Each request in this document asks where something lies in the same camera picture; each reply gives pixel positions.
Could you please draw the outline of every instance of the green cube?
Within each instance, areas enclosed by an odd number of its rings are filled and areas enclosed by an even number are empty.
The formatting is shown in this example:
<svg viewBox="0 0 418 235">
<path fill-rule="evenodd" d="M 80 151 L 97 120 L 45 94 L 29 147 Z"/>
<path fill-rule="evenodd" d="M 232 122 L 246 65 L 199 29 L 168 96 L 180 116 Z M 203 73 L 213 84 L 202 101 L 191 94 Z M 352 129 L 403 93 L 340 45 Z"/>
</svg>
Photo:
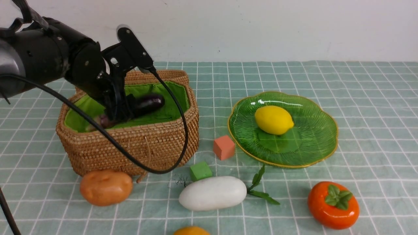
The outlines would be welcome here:
<svg viewBox="0 0 418 235">
<path fill-rule="evenodd" d="M 193 182 L 212 177 L 212 171 L 204 161 L 194 164 L 190 167 L 190 175 Z"/>
</svg>

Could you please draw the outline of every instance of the lemon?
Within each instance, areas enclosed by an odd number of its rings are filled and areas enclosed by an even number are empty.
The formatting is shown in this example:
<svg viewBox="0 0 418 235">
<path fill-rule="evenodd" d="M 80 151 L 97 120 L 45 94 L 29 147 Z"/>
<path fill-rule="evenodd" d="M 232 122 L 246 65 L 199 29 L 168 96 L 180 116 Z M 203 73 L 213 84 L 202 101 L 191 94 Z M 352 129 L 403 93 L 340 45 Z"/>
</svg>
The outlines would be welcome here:
<svg viewBox="0 0 418 235">
<path fill-rule="evenodd" d="M 197 226 L 184 227 L 174 232 L 173 235 L 210 235 L 203 228 Z"/>
<path fill-rule="evenodd" d="M 294 126 L 290 113 L 274 105 L 257 109 L 254 116 L 258 127 L 272 135 L 283 135 Z"/>
</svg>

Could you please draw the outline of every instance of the toy vegetable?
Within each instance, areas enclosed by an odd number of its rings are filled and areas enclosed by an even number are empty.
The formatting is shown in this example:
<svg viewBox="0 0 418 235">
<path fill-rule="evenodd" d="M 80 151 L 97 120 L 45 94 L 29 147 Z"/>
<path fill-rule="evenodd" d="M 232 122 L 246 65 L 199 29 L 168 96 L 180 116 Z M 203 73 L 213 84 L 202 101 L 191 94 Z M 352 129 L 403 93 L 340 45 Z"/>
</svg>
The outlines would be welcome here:
<svg viewBox="0 0 418 235">
<path fill-rule="evenodd" d="M 180 193 L 179 203 L 191 211 L 209 211 L 240 204 L 247 194 L 264 198 L 269 203 L 280 205 L 268 193 L 253 190 L 261 180 L 265 166 L 254 176 L 252 186 L 246 187 L 242 180 L 233 176 L 217 176 L 198 180 L 186 186 Z"/>
<path fill-rule="evenodd" d="M 105 207 L 125 201 L 133 189 L 132 178 L 124 172 L 91 171 L 80 183 L 81 195 L 92 205 Z"/>
<path fill-rule="evenodd" d="M 210 235 L 210 234 L 201 227 L 189 226 L 189 227 L 184 227 L 175 231 L 173 235 Z"/>
<path fill-rule="evenodd" d="M 326 227 L 342 230 L 354 225 L 359 217 L 359 204 L 344 186 L 323 181 L 317 183 L 308 196 L 313 217 Z"/>
</svg>

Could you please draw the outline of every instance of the persimmon leaf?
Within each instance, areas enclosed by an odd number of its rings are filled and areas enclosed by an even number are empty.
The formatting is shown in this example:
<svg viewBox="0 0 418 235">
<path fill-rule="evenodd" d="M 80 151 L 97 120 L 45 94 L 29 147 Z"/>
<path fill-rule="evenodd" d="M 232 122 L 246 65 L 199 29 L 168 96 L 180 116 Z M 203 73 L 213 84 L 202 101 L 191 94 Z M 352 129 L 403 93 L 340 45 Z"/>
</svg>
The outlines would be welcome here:
<svg viewBox="0 0 418 235">
<path fill-rule="evenodd" d="M 330 206 L 335 206 L 337 204 L 337 200 L 330 195 L 327 195 L 325 197 L 325 203 L 327 203 Z"/>
<path fill-rule="evenodd" d="M 348 203 L 348 201 L 353 197 L 353 194 L 349 191 L 343 191 L 343 192 L 346 192 L 346 193 L 344 193 L 343 196 L 340 196 L 341 195 L 341 193 L 340 193 L 339 200 L 341 202 L 347 202 Z"/>
<path fill-rule="evenodd" d="M 338 201 L 335 205 L 336 208 L 341 210 L 348 210 L 348 202 L 347 201 Z"/>
<path fill-rule="evenodd" d="M 330 184 L 328 186 L 328 195 L 330 195 L 333 198 L 336 198 L 337 195 L 339 195 L 339 188 L 333 184 Z"/>
</svg>

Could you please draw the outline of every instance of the green plate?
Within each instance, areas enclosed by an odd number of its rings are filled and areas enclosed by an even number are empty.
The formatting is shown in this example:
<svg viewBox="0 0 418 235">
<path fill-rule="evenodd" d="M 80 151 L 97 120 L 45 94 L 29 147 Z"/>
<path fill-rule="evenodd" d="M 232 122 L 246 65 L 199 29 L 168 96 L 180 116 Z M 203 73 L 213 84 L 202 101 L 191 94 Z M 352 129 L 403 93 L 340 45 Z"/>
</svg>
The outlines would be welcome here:
<svg viewBox="0 0 418 235">
<path fill-rule="evenodd" d="M 287 110 L 294 127 L 280 136 L 262 131 L 254 114 L 267 105 Z M 329 114 L 307 98 L 281 92 L 263 92 L 240 100 L 232 109 L 228 130 L 246 154 L 285 168 L 316 164 L 331 156 L 338 146 L 338 126 Z"/>
</svg>

